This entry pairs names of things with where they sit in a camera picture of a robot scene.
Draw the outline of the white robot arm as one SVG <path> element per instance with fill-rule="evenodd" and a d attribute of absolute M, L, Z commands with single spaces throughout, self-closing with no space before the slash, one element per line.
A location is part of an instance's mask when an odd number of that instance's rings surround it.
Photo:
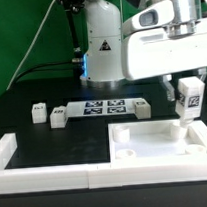
<path fill-rule="evenodd" d="M 88 50 L 81 83 L 116 88 L 122 82 L 162 78 L 167 98 L 175 72 L 196 70 L 207 75 L 207 0 L 123 0 L 140 10 L 124 20 L 122 8 L 105 0 L 86 0 Z"/>

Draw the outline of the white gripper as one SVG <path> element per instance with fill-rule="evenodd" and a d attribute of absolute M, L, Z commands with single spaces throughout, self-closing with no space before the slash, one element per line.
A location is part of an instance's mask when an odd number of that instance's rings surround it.
<path fill-rule="evenodd" d="M 172 76 L 166 74 L 198 69 L 200 81 L 207 77 L 207 30 L 177 39 L 168 38 L 163 30 L 144 31 L 124 39 L 121 46 L 125 77 L 132 81 L 162 75 L 168 101 L 175 100 L 175 89 Z"/>

